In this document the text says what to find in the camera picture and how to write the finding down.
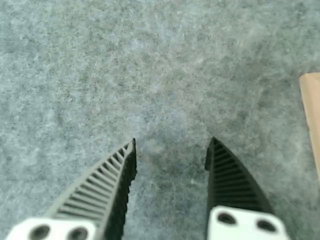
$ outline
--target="bolt hole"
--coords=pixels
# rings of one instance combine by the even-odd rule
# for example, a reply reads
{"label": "bolt hole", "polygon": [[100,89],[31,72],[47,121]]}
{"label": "bolt hole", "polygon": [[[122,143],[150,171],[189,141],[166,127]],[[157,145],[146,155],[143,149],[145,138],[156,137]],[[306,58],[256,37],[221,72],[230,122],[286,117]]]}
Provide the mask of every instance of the bolt hole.
{"label": "bolt hole", "polygon": [[218,220],[225,224],[230,224],[230,225],[236,224],[235,218],[228,213],[220,213],[218,216]]}
{"label": "bolt hole", "polygon": [[32,230],[30,234],[31,240],[42,240],[45,239],[50,232],[50,227],[48,225],[40,225]]}
{"label": "bolt hole", "polygon": [[258,225],[258,228],[263,229],[268,232],[275,232],[276,231],[275,226],[266,220],[259,220],[257,225]]}
{"label": "bolt hole", "polygon": [[72,230],[68,235],[68,240],[86,240],[88,231],[84,227],[78,227]]}

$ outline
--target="carpet floor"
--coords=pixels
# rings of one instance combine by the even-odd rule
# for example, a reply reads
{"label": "carpet floor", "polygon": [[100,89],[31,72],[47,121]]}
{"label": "carpet floor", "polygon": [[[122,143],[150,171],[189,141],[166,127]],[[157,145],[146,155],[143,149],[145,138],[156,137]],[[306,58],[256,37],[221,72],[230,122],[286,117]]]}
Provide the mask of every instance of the carpet floor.
{"label": "carpet floor", "polygon": [[215,136],[318,240],[298,84],[316,71],[319,0],[0,0],[0,239],[132,137],[123,239],[203,239]]}

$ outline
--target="wooden object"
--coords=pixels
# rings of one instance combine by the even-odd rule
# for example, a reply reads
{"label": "wooden object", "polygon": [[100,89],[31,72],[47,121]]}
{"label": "wooden object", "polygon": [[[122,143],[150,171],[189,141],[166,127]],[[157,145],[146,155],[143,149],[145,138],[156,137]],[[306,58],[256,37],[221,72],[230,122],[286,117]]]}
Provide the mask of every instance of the wooden object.
{"label": "wooden object", "polygon": [[320,72],[304,74],[299,81],[316,170],[320,180]]}

